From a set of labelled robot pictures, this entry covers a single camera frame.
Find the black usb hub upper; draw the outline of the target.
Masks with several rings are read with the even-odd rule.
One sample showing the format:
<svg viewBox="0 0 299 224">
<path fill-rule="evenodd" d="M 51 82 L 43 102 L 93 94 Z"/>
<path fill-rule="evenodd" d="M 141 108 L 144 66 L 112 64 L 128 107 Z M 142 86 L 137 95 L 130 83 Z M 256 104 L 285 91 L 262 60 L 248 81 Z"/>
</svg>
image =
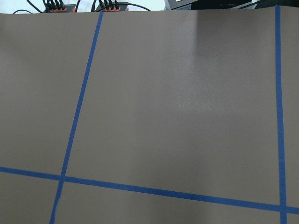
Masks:
<svg viewBox="0 0 299 224">
<path fill-rule="evenodd" d="M 119 12 L 128 11 L 128 2 L 118 2 L 116 0 L 96 0 L 93 5 L 91 12 Z"/>
</svg>

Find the black usb hub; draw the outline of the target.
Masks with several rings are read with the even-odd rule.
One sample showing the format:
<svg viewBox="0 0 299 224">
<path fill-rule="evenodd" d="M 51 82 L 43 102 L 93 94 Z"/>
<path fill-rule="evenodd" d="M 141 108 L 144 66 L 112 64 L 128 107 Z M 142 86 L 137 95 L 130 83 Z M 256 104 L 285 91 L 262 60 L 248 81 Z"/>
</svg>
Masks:
<svg viewBox="0 0 299 224">
<path fill-rule="evenodd" d="M 91 12 L 119 12 L 128 11 L 128 2 L 118 2 L 116 0 L 96 0 L 93 5 Z"/>
<path fill-rule="evenodd" d="M 64 4 L 62 0 L 43 0 L 45 13 L 75 13 L 76 4 Z"/>
</svg>

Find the black usb hub lower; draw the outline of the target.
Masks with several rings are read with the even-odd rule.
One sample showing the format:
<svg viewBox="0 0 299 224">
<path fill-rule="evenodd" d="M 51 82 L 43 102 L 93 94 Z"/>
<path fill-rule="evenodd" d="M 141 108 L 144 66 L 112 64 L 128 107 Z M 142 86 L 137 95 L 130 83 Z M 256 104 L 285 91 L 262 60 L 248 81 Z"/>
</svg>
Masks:
<svg viewBox="0 0 299 224">
<path fill-rule="evenodd" d="M 76 4 L 64 4 L 62 0 L 43 0 L 45 13 L 75 13 Z"/>
</svg>

